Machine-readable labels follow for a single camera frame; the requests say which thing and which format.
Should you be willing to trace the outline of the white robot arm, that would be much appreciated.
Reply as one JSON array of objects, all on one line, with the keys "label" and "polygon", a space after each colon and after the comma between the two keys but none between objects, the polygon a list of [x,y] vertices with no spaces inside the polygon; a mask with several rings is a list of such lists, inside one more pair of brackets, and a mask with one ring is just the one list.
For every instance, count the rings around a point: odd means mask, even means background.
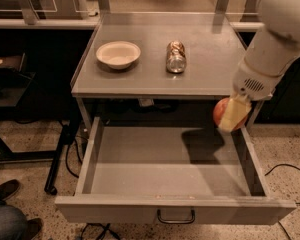
[{"label": "white robot arm", "polygon": [[225,132],[239,128],[251,103],[270,96],[300,57],[300,0],[257,0],[256,11],[263,26],[239,62],[231,95],[214,119]]}]

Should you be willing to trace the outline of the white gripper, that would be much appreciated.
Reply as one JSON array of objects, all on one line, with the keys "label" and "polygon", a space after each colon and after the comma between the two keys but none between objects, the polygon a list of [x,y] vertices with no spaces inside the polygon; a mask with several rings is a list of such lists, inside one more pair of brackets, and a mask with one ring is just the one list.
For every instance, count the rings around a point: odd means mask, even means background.
[{"label": "white gripper", "polygon": [[280,80],[281,76],[259,73],[242,60],[232,81],[233,91],[237,95],[229,98],[218,127],[225,132],[235,130],[251,111],[250,100],[270,97]]}]

